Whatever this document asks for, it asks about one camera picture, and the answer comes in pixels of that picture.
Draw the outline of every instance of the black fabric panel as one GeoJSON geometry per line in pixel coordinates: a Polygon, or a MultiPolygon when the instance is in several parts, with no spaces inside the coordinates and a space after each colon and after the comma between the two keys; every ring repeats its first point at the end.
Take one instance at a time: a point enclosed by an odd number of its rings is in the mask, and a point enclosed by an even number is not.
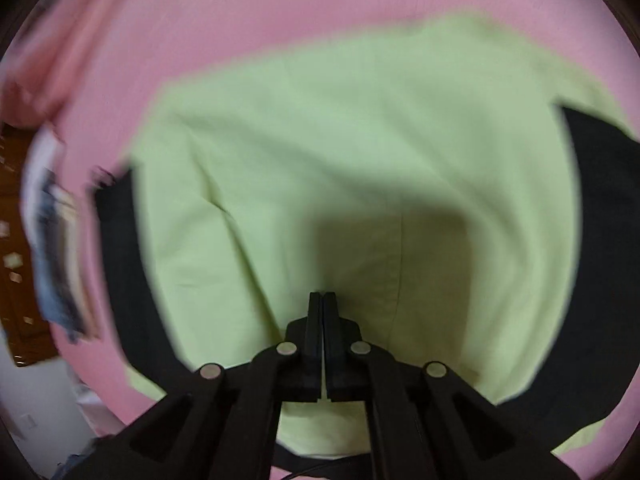
{"type": "Polygon", "coordinates": [[[305,474],[311,478],[327,478],[328,480],[373,480],[373,464],[371,454],[360,454],[350,457],[347,463],[335,464],[335,460],[305,458],[290,452],[280,444],[273,451],[273,465],[293,473],[306,471],[312,467],[320,467],[316,471],[305,474]]]}
{"type": "Polygon", "coordinates": [[[582,196],[582,243],[566,319],[530,388],[501,409],[548,449],[602,420],[640,363],[640,144],[562,108],[582,196]]]}
{"type": "Polygon", "coordinates": [[[190,371],[176,357],[146,280],[138,245],[132,171],[94,193],[102,266],[120,344],[129,363],[165,391],[190,371]]]}

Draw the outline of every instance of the pink bed sheet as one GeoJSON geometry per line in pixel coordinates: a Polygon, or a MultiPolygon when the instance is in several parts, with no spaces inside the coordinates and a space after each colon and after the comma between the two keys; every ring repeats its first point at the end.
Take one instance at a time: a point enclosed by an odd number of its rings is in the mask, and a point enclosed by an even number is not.
{"type": "MultiPolygon", "coordinates": [[[[118,170],[147,105],[167,81],[342,30],[475,9],[594,73],[640,131],[640,61],[601,0],[120,0],[117,7],[74,99],[56,121],[67,145],[60,181],[80,198],[86,274],[103,339],[73,346],[62,330],[53,330],[62,356],[125,423],[151,401],[127,384],[102,280],[96,219],[85,193],[92,168],[118,170]]],[[[636,375],[597,439],[564,457],[581,478],[620,453],[640,419],[639,394],[636,375]]]]}

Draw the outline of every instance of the pink fabric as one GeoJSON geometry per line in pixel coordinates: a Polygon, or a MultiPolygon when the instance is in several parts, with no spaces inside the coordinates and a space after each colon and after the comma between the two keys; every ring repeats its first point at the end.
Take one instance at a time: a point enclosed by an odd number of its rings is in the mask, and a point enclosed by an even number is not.
{"type": "Polygon", "coordinates": [[[52,119],[71,97],[117,0],[59,0],[2,60],[0,120],[21,128],[52,119]]]}
{"type": "MultiPolygon", "coordinates": [[[[67,142],[61,184],[81,197],[92,167],[117,168],[147,105],[167,81],[286,44],[460,9],[480,10],[590,70],[640,130],[640,62],[600,0],[125,0],[58,121],[67,142]]],[[[77,346],[56,327],[54,334],[82,380],[130,422],[150,401],[127,386],[102,282],[95,216],[85,200],[79,202],[89,224],[84,246],[90,291],[106,334],[101,342],[77,346]]],[[[606,442],[599,438],[567,456],[583,478],[609,465],[628,440],[640,418],[638,382],[605,424],[606,442]]]]}

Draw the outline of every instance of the brown wooden furniture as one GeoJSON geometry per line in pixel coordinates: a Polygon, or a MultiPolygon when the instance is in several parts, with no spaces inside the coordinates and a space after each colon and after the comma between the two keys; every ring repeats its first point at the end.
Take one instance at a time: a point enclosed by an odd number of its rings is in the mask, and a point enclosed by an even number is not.
{"type": "Polygon", "coordinates": [[[27,366],[58,355],[38,311],[31,250],[20,217],[22,166],[33,132],[3,126],[0,137],[0,319],[11,356],[27,366]]]}

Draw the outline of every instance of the screw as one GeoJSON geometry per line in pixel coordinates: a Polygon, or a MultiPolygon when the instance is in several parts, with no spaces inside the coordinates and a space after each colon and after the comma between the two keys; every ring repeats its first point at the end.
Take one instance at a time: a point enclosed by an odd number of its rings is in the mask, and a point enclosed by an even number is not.
{"type": "Polygon", "coordinates": [[[356,341],[352,343],[351,351],[356,355],[367,355],[371,352],[371,345],[366,341],[356,341]]]}
{"type": "Polygon", "coordinates": [[[437,361],[434,361],[433,363],[429,363],[425,368],[425,370],[428,376],[433,377],[435,379],[439,379],[447,375],[447,367],[444,364],[439,363],[437,361]]]}
{"type": "Polygon", "coordinates": [[[298,351],[298,347],[291,341],[283,341],[278,346],[276,346],[276,350],[280,355],[293,355],[298,351]]]}
{"type": "Polygon", "coordinates": [[[200,376],[203,379],[217,379],[222,373],[222,368],[215,363],[207,363],[200,369],[200,376]]]}

